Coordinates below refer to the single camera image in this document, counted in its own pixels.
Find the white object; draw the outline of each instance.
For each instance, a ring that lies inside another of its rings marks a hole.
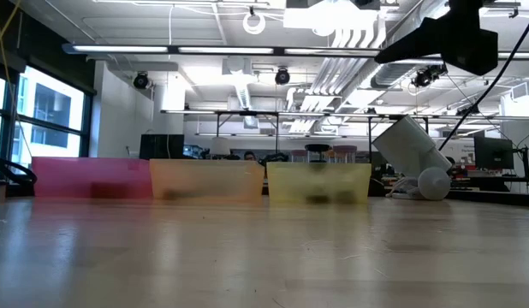
[[[203,54],[253,54],[253,55],[271,55],[274,53],[273,48],[263,47],[179,47],[179,53],[203,53]]]
[[[230,155],[229,140],[223,137],[215,137],[211,141],[210,154]]]
[[[396,171],[406,176],[395,184],[395,189],[405,185],[403,190],[409,198],[441,200],[447,196],[451,184],[446,172],[451,162],[411,116],[393,124],[373,145]]]
[[[434,141],[411,117],[404,116],[373,141],[373,145],[394,169],[418,178],[428,168],[447,171],[451,162],[440,153]]]
[[[265,17],[259,13],[255,14],[255,16],[259,18],[259,23],[256,26],[249,26],[249,19],[252,17],[252,15],[249,13],[246,14],[242,22],[244,30],[246,30],[246,32],[249,34],[261,34],[266,27]]]
[[[450,189],[451,178],[441,168],[428,168],[419,176],[419,192],[428,200],[443,200]]]
[[[76,45],[74,50],[79,52],[110,52],[110,53],[168,53],[165,46],[102,46],[102,45]]]
[[[323,0],[308,9],[285,9],[283,27],[312,29],[317,35],[335,29],[363,30],[377,20],[378,11],[358,9],[348,0]]]

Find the ventilation duct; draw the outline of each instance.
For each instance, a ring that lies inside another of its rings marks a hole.
[[[445,10],[445,0],[433,0],[431,2],[424,1],[418,5],[420,5],[420,7],[416,8],[407,17],[406,21],[400,25],[398,30],[395,31],[391,37],[387,38],[387,46],[402,39],[418,28],[426,16],[434,16],[436,12]],[[411,72],[414,68],[415,66],[412,64],[390,63],[383,65],[377,71],[376,76],[373,77],[371,85],[372,87],[378,88],[392,87],[401,77]]]
[[[388,89],[413,69],[412,64],[385,64],[371,78],[371,88]]]

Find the table surface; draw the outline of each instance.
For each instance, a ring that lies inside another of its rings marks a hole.
[[[529,209],[0,205],[0,307],[529,307]]]

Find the camera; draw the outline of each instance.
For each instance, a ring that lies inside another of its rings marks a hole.
[[[288,69],[279,68],[278,73],[276,74],[276,78],[275,78],[276,84],[280,86],[287,85],[289,83],[289,79],[290,77],[289,77]]]
[[[134,87],[139,90],[146,90],[152,86],[152,80],[148,79],[148,72],[138,72],[134,79]]]

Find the white ball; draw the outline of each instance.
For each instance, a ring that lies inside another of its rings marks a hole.
[[[429,200],[443,200],[450,189],[451,178],[441,168],[428,168],[419,176],[420,194]]]

